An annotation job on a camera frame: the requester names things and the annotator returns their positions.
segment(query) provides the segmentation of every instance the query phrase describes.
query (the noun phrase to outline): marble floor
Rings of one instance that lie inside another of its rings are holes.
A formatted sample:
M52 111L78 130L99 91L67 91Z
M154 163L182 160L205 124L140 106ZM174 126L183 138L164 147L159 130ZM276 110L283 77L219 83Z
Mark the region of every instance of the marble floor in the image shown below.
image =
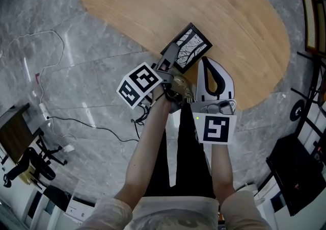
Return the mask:
M259 105L237 111L238 121L230 157L235 188L244 183L259 184L269 174L265 162L276 140L294 132L297 123L289 120L294 103L300 99L291 87L307 93L312 65L297 57L304 51L302 0L269 0L283 20L290 40L287 72L273 93ZM56 166L52 184L87 199L115 194L124 183L135 142L120 142L107 131L85 127L74 121L55 120L57 135L48 127L39 109L42 94L36 74L55 64L62 44L53 33L18 36L54 30L65 48L58 66L42 76L43 103L51 115L71 117L112 129L122 139L136 138L132 111L115 90L122 77L142 62L156 59L143 47L111 26L90 16L80 0L0 0L0 115L12 105L31 104L26 120L31 130L41 126L47 144L74 144L75 150L61 154L66 166ZM168 161L171 185L175 181L177 129L167 124ZM205 146L210 160L210 148Z

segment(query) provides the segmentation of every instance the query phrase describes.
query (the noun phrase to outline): black chair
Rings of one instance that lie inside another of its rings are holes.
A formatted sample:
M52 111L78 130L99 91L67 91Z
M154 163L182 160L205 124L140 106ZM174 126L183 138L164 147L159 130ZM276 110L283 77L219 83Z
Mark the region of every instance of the black chair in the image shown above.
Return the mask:
M42 150L41 153L37 154L35 149L33 149L32 147L28 147L22 155L20 161L17 163L17 165L13 169L11 169L7 174L4 175L5 187L10 188L11 181L14 180L21 173L25 172L28 169L30 162L35 167L35 172L31 174L35 179L37 179L37 181L40 174L50 181L56 177L55 172L49 167L49 164L51 164L50 160L54 160L63 166L67 164L66 160L64 162L61 162L53 156L53 154L60 151L62 147L59 146L56 150L48 150L43 142L41 135L44 135L44 133L41 132L41 134L39 135L39 139L36 141L37 145Z

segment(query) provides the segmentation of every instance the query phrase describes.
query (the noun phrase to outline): chair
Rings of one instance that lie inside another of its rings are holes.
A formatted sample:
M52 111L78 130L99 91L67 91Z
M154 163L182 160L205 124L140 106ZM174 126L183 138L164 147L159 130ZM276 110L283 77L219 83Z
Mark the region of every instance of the chair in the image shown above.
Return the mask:
M326 0L303 0L307 52L326 57Z
M63 166L67 164L66 160L64 162L61 162L53 156L53 154L60 151L62 147L59 146L56 150L48 150L43 142L43 139L41 137L42 135L44 135L43 132L40 133L39 139L36 141L37 145L42 150L41 153L37 154L35 149L33 149L32 147L28 147L22 155L20 161L17 163L17 165L13 169L11 169L7 174L4 175L5 187L10 188L11 181L14 180L21 173L28 170L30 162L35 167L35 172L31 173L31 175L37 181L40 174L50 181L56 177L55 172L49 167L49 164L51 163L50 160L54 160Z

